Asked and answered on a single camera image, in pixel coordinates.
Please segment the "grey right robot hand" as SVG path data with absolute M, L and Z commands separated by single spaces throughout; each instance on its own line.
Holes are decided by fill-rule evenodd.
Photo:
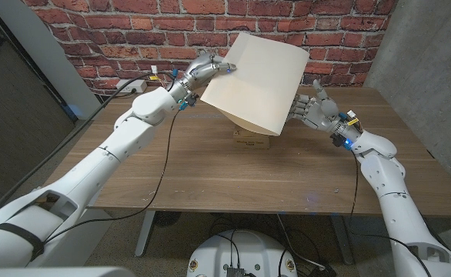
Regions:
M 294 118 L 310 128 L 334 133 L 340 120 L 338 106 L 317 79 L 312 84 L 316 90 L 316 97 L 296 94 L 286 122 Z

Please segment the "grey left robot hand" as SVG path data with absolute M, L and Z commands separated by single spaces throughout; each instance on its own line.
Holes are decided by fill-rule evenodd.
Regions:
M 190 63 L 183 77 L 179 79 L 179 84 L 184 88 L 184 92 L 188 93 L 206 85 L 218 72 L 233 72 L 236 69 L 236 65 L 227 62 L 223 57 L 205 52 Z

